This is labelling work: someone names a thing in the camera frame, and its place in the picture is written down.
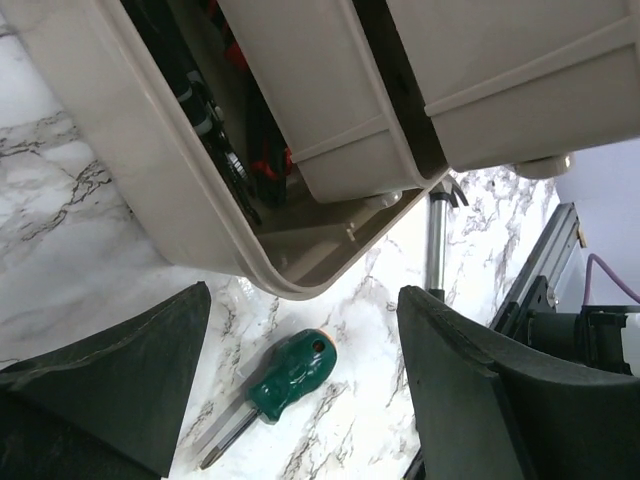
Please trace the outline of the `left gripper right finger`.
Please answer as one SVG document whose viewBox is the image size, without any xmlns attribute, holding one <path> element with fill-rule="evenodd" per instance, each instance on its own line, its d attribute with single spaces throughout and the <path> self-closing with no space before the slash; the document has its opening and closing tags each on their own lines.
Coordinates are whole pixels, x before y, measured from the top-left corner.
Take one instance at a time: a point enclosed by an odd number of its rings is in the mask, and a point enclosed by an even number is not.
<svg viewBox="0 0 640 480">
<path fill-rule="evenodd" d="M 635 479 L 639 381 L 565 361 L 424 290 L 397 305 L 430 479 Z"/>
</svg>

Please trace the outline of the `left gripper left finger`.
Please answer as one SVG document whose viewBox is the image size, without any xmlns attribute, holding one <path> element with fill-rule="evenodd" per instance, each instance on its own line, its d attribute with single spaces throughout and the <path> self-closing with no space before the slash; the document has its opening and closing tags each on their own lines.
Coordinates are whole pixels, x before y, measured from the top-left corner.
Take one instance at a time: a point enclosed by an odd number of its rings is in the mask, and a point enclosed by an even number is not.
<svg viewBox="0 0 640 480">
<path fill-rule="evenodd" d="M 2 478 L 167 477 L 209 314 L 209 289 L 198 282 L 2 369 Z"/>
</svg>

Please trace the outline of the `green stubby screwdriver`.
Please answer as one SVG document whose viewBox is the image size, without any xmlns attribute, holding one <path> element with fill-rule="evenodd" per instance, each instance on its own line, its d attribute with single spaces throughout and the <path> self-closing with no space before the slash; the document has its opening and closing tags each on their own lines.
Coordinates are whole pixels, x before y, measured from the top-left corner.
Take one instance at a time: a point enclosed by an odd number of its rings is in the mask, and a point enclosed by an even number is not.
<svg viewBox="0 0 640 480">
<path fill-rule="evenodd" d="M 281 342 L 256 382 L 246 389 L 249 411 L 199 463 L 205 470 L 216 463 L 256 421 L 277 423 L 283 412 L 316 391 L 332 374 L 337 347 L 319 329 L 304 329 Z"/>
</svg>

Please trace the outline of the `black handle long hammer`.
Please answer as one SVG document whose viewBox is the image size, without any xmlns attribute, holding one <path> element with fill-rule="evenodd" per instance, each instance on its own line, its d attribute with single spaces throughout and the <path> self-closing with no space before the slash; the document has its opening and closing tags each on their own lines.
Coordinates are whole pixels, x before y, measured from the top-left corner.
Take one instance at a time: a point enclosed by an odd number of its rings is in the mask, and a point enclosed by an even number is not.
<svg viewBox="0 0 640 480">
<path fill-rule="evenodd" d="M 426 242 L 425 289 L 441 302 L 444 290 L 447 214 L 450 208 L 468 206 L 468 200 L 458 182 L 447 175 L 429 193 Z"/>
</svg>

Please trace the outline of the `red black pliers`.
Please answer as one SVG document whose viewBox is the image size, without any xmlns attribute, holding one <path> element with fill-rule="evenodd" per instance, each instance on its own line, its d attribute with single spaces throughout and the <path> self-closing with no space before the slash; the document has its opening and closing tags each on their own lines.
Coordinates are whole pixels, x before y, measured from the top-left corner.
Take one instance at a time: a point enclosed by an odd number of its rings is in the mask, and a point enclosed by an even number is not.
<svg viewBox="0 0 640 480">
<path fill-rule="evenodd" d="M 281 207 L 286 202 L 286 180 L 293 166 L 291 150 L 264 99 L 219 2 L 203 0 L 198 4 L 205 17 L 221 34 L 225 59 L 241 73 L 245 80 L 246 144 L 257 197 L 270 208 Z"/>
</svg>

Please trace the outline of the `beige translucent tool box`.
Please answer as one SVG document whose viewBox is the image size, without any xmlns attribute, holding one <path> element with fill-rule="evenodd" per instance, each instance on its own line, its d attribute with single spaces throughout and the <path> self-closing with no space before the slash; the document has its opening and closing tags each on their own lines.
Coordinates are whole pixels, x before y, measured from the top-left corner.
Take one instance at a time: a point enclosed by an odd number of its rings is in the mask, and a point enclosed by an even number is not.
<svg viewBox="0 0 640 480">
<path fill-rule="evenodd" d="M 291 300 L 326 290 L 451 171 L 530 179 L 639 134 L 635 1 L 218 1 L 291 150 L 258 199 L 246 85 L 199 1 L 166 1 L 249 176 L 248 219 L 124 1 L 2 16 L 159 252 Z"/>
</svg>

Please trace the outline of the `grey wire stripper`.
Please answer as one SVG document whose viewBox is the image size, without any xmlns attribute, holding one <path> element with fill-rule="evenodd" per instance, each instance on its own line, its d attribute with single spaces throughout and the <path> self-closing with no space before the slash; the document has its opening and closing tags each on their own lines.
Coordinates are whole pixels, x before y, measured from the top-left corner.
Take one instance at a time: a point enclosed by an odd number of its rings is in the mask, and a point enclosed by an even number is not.
<svg viewBox="0 0 640 480">
<path fill-rule="evenodd" d="M 187 45 L 166 1 L 122 3 L 173 95 L 245 216 L 262 220 L 249 201 L 249 176 L 224 129 L 223 111 Z"/>
</svg>

